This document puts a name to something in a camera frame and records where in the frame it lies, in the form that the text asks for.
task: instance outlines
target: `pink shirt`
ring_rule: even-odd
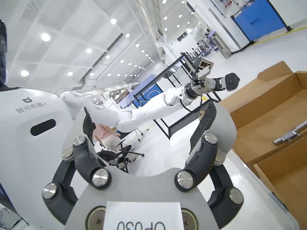
[[[95,126],[96,126],[96,129],[94,130],[94,134],[100,140],[103,140],[112,134],[112,132],[105,129],[103,125],[95,123]]]

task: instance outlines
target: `gray gripper base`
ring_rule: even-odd
[[[174,177],[180,169],[172,168],[149,177],[131,175],[114,166],[107,166],[106,169],[112,175],[110,186],[105,190],[97,190],[88,185],[73,208],[65,230],[85,230],[89,212],[95,207],[106,206],[107,201],[180,202],[181,208],[194,213],[199,230],[218,230],[215,218],[199,189],[184,193],[175,186]]]

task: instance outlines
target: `recessed light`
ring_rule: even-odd
[[[41,39],[42,39],[43,41],[49,41],[49,40],[50,40],[50,35],[47,34],[47,33],[43,33],[43,34],[41,35]]]
[[[23,77],[26,77],[26,76],[28,76],[29,75],[29,72],[28,71],[26,71],[26,70],[23,70],[23,71],[21,71],[21,76],[23,76]]]

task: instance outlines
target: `box flap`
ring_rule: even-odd
[[[281,61],[266,70],[260,72],[257,76],[262,81],[269,81],[284,75],[292,74],[291,69],[287,66],[284,61]]]
[[[304,89],[307,89],[307,72],[305,71],[297,71],[296,72],[298,79],[301,82],[301,85]]]

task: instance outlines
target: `blue panel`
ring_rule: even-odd
[[[258,39],[285,27],[266,0],[254,1],[235,18],[235,21],[249,40]]]

